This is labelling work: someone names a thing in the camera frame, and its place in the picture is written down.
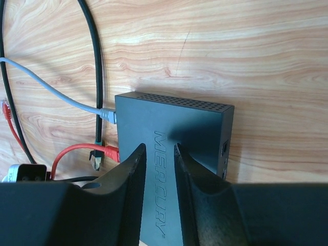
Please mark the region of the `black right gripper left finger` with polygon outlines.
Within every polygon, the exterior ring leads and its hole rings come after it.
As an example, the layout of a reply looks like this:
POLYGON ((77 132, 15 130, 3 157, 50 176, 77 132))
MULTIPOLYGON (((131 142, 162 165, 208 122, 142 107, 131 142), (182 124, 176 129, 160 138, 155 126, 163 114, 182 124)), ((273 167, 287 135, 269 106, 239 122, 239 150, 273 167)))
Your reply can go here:
POLYGON ((1 245, 138 245, 146 146, 80 187, 62 181, 1 184, 1 245))

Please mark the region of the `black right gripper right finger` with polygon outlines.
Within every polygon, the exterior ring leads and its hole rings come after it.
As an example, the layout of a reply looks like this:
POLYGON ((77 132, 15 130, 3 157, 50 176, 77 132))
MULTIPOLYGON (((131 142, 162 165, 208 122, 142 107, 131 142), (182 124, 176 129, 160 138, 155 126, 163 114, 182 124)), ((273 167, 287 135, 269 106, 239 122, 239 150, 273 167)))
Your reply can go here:
POLYGON ((327 245, 327 184, 232 184, 180 144, 174 167, 184 245, 327 245))

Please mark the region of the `black network switch box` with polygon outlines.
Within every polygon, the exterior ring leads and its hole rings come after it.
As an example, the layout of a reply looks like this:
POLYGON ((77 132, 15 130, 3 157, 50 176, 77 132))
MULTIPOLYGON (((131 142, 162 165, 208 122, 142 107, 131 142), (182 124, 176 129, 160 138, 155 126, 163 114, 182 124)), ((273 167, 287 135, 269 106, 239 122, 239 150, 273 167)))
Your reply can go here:
POLYGON ((115 106, 121 160, 146 145, 140 240, 182 245, 174 147, 181 144, 197 162, 225 178, 234 106, 143 92, 116 95, 115 106))

